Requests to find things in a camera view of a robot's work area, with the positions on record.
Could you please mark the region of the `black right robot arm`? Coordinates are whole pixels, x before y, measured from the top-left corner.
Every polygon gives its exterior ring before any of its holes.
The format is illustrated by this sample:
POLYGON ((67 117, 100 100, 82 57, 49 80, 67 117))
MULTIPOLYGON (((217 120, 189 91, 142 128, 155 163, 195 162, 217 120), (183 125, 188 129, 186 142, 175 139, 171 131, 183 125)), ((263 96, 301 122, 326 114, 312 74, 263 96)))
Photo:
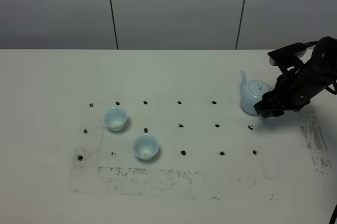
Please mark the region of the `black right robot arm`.
POLYGON ((263 118, 285 111, 299 111, 323 90, 336 95, 336 39, 295 43, 268 52, 270 64, 282 74, 273 90, 265 93, 254 109, 263 118))

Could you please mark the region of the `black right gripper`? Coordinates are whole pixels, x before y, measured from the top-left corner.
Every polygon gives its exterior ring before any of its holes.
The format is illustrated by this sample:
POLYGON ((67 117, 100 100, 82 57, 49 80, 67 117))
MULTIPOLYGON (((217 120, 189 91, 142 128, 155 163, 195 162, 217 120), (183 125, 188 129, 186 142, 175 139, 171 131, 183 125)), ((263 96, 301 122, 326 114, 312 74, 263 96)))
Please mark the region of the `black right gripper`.
POLYGON ((277 78, 275 88, 254 105, 263 118, 279 117, 287 110, 300 110, 316 95, 316 72, 311 68, 292 68, 277 78))

